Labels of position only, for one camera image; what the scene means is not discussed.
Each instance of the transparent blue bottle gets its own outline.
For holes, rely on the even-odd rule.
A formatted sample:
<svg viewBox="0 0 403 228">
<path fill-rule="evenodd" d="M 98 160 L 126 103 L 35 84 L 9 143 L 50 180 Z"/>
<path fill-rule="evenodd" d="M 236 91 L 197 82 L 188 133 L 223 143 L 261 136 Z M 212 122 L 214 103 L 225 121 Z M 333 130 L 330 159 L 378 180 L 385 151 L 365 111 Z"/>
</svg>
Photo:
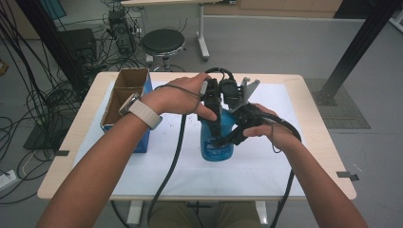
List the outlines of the transparent blue bottle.
<svg viewBox="0 0 403 228">
<path fill-rule="evenodd" d="M 224 137 L 232 131 L 235 119 L 232 114 L 226 110 L 221 110 L 221 135 Z M 232 143 L 215 147 L 213 142 L 216 139 L 211 137 L 210 129 L 206 121 L 201 121 L 201 156 L 209 162 L 221 162 L 231 158 L 234 152 Z"/>
</svg>

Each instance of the white power outlet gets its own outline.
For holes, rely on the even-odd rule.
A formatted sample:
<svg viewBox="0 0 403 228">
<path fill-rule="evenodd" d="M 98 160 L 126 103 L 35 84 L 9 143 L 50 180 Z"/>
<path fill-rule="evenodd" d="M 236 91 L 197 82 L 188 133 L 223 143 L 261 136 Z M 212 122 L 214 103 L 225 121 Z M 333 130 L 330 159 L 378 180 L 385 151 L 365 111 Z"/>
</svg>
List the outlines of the white power outlet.
<svg viewBox="0 0 403 228">
<path fill-rule="evenodd" d="M 15 176 L 14 170 L 10 170 L 7 172 L 8 175 L 3 174 L 0 176 L 0 192 L 11 186 L 15 182 L 18 182 L 17 177 Z"/>
</svg>

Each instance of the stool seat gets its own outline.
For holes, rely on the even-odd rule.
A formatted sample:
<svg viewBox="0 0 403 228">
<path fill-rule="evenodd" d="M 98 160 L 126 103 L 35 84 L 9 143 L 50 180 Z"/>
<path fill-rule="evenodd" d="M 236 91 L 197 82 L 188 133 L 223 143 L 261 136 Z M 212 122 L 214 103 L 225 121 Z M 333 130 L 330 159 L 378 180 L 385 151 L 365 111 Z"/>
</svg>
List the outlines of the stool seat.
<svg viewBox="0 0 403 228">
<path fill-rule="evenodd" d="M 142 39 L 144 51 L 154 56 L 169 56 L 180 51 L 184 36 L 174 29 L 157 29 L 148 32 Z"/>
</svg>

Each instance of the person's left hand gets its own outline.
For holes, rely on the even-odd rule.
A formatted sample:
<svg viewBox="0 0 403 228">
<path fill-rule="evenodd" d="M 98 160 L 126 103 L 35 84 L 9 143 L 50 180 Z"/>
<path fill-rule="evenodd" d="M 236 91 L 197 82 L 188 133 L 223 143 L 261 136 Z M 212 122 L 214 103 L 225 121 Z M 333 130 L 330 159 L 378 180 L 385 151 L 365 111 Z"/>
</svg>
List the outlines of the person's left hand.
<svg viewBox="0 0 403 228">
<path fill-rule="evenodd" d="M 142 97 L 142 102 L 158 114 L 189 114 L 194 112 L 211 121 L 217 119 L 216 114 L 200 103 L 200 91 L 204 80 L 209 79 L 206 73 L 193 78 L 178 78 Z"/>
</svg>

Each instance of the pants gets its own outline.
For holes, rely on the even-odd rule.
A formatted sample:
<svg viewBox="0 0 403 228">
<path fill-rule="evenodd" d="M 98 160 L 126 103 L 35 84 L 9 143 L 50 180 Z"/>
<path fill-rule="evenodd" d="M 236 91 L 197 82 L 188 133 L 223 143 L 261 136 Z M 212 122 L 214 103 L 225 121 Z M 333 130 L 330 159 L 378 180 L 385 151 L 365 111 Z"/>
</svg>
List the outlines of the pants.
<svg viewBox="0 0 403 228">
<path fill-rule="evenodd" d="M 185 202 L 157 202 L 150 228 L 199 228 L 196 214 Z M 253 201 L 220 202 L 216 217 L 217 228 L 260 228 L 259 215 Z"/>
</svg>

